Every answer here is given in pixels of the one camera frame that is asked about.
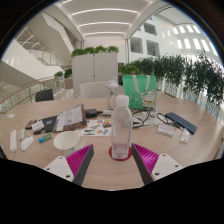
white cup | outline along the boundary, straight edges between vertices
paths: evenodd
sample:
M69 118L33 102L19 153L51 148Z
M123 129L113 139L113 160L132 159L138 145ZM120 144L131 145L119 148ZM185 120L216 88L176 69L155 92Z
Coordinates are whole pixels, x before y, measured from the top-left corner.
M74 131L62 132L54 138L54 146L59 149L63 156L69 156L84 147L87 135L84 133L83 136L84 139L81 143L80 134L76 134Z

black chair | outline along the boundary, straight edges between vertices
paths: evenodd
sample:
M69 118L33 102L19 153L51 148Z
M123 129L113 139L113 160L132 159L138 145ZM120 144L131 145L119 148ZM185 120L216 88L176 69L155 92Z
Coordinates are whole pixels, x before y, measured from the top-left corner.
M36 93L36 95L35 95L36 102L47 101L47 100L54 100L52 89L41 90Z

green bag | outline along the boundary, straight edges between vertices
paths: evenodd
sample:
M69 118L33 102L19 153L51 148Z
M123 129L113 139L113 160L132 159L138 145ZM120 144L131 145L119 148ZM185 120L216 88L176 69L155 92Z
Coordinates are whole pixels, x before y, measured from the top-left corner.
M124 94L129 96L130 109L156 107L156 77L150 75L122 76Z

phone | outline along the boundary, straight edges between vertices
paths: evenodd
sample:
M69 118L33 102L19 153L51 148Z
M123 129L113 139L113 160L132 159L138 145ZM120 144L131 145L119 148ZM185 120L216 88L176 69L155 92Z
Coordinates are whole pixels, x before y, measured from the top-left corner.
M30 120L29 123L26 125L25 129L31 129L32 128L32 124L36 123L37 120Z

notebook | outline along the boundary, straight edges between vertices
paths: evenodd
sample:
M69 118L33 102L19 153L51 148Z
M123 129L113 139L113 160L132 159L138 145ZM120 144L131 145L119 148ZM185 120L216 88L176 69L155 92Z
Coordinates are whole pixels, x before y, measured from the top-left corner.
M34 135L41 134L43 131L45 131L45 133L52 132L52 129L55 125L57 117L58 116L43 118L42 121L44 123L44 127L41 128L40 130L37 130L37 131L33 132L33 134Z

